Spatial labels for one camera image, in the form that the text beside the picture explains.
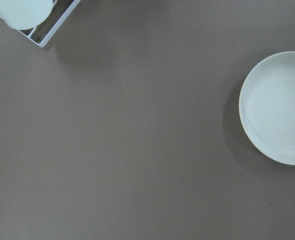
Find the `mint green cup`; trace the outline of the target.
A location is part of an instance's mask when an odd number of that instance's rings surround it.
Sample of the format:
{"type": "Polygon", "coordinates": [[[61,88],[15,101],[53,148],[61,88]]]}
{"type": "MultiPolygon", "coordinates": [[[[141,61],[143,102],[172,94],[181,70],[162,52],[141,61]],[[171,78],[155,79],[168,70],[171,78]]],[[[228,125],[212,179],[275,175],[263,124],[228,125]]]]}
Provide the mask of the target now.
{"type": "Polygon", "coordinates": [[[43,23],[50,15],[52,0],[0,0],[0,16],[16,30],[28,30],[43,23]]]}

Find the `cream round plate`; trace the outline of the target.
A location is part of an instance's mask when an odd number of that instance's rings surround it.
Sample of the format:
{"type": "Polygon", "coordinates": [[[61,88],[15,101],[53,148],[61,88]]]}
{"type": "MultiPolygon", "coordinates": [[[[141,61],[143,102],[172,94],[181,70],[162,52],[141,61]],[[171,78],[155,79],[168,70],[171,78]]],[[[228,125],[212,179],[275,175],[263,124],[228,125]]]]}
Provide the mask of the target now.
{"type": "Polygon", "coordinates": [[[295,166],[295,51],[273,54],[249,72],[238,112],[245,134],[262,154],[295,166]]]}

